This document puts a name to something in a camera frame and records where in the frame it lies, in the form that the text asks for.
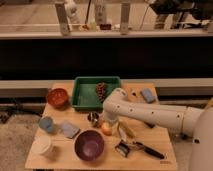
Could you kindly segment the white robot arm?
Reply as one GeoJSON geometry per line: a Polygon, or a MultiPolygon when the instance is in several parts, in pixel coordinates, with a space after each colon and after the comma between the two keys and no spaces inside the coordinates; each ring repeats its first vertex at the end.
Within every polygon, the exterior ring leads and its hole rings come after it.
{"type": "Polygon", "coordinates": [[[193,139],[188,171],[213,171],[213,107],[159,105],[130,102],[116,88],[103,102],[104,117],[115,123],[119,116],[175,129],[193,139]]]}

